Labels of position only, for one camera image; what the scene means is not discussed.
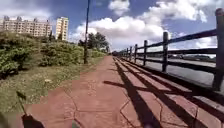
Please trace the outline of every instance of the building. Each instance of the building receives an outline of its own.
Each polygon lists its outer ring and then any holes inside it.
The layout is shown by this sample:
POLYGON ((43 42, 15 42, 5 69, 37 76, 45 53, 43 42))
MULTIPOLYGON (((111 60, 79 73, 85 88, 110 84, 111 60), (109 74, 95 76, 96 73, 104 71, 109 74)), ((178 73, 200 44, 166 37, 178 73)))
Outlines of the building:
POLYGON ((16 20, 10 20, 8 16, 5 16, 0 21, 0 31, 9 31, 12 33, 30 34, 35 37, 49 36, 52 31, 52 26, 47 20, 46 22, 39 22, 37 18, 33 21, 22 20, 21 17, 17 17, 16 20))
POLYGON ((56 39, 58 39, 61 34, 62 40, 67 40, 68 38, 68 18, 61 17, 57 19, 56 25, 56 39))

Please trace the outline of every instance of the railing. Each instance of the railing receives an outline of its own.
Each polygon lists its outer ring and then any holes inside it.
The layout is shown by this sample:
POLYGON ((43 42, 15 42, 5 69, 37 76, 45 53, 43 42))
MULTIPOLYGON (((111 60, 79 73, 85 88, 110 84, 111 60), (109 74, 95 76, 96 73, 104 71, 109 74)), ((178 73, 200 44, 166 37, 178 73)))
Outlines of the railing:
POLYGON ((175 39, 168 39, 168 33, 164 32, 162 42, 148 45, 148 42, 145 40, 143 47, 138 47, 137 44, 135 45, 134 53, 132 53, 132 47, 130 47, 130 49, 127 48, 126 50, 121 51, 119 53, 119 56, 124 57, 127 60, 131 61, 132 56, 134 55, 134 63, 136 63, 136 60, 142 60, 143 66, 146 66, 146 62, 161 63, 162 72, 164 73, 166 73, 168 65, 179 66, 183 68, 190 68, 194 70, 212 73, 214 74, 212 89, 215 91, 218 91, 221 88, 223 75, 224 75, 224 11, 222 9, 216 10, 216 21, 217 21, 217 28, 214 30, 204 31, 204 32, 191 34, 191 35, 187 35, 187 36, 183 36, 183 37, 179 37, 175 39), (178 43, 178 42, 187 41, 187 40, 200 39, 204 37, 212 37, 212 36, 217 37, 217 41, 218 41, 217 48, 168 51, 169 44, 178 43), (147 52, 148 48, 158 47, 158 46, 163 46, 163 51, 147 52), (144 49, 144 52, 138 53, 138 50, 140 49, 144 49), (149 55, 156 55, 156 54, 162 54, 163 59, 154 60, 154 59, 147 58, 147 56, 149 55), (172 55, 172 54, 215 54, 216 67, 168 61, 168 55, 172 55))

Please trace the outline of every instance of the sky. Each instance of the sky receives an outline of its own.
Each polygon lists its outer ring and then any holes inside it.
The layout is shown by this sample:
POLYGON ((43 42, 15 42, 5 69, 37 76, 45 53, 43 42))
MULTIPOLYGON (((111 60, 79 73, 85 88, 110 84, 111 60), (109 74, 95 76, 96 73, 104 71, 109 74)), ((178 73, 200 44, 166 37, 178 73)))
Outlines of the sky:
MULTIPOLYGON (((0 18, 50 19, 55 31, 58 17, 69 18, 69 41, 84 39, 87 0, 0 0, 0 18)), ((122 50, 144 40, 162 41, 216 27, 215 10, 224 0, 91 0, 89 32, 106 36, 111 50, 122 50)), ((181 42, 169 49, 217 47, 216 37, 181 42)))

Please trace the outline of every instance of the red brick pavement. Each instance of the red brick pavement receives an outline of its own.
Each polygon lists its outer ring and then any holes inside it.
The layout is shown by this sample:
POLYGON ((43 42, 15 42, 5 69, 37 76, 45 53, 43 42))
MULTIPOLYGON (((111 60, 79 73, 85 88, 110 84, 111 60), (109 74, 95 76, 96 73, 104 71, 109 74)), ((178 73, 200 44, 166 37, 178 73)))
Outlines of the red brick pavement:
MULTIPOLYGON (((30 105, 28 113, 45 128, 72 128, 74 122, 83 128, 223 125, 223 107, 218 103, 193 95, 186 98, 183 94, 190 94, 191 90, 111 56, 71 84, 70 88, 57 88, 40 103, 30 105), (201 102, 208 107, 199 107, 201 102)), ((22 128, 22 121, 17 122, 15 127, 22 128)))

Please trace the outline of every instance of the water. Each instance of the water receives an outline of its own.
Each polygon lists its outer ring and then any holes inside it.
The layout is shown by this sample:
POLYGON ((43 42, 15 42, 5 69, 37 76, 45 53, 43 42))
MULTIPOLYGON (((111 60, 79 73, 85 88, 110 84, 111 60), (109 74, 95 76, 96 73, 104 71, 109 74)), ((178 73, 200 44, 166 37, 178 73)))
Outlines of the water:
MULTIPOLYGON (((150 58, 150 59, 162 60, 162 58, 150 58)), ((181 59, 169 59, 168 61, 191 63, 191 64, 215 67, 215 63, 209 63, 209 62, 188 61, 188 60, 181 60, 181 59)), ((143 64, 143 61, 137 60, 137 63, 143 64)), ((146 62, 146 66, 153 68, 153 69, 160 70, 160 71, 162 70, 162 64, 159 64, 159 63, 146 62)), ((186 80, 194 81, 197 83, 202 83, 202 85, 205 87, 212 87, 212 82, 214 79, 214 75, 212 73, 192 70, 189 68, 170 66, 170 65, 167 66, 167 73, 182 77, 186 80)), ((221 92, 224 92, 224 82, 222 83, 221 90, 222 90, 221 92)))

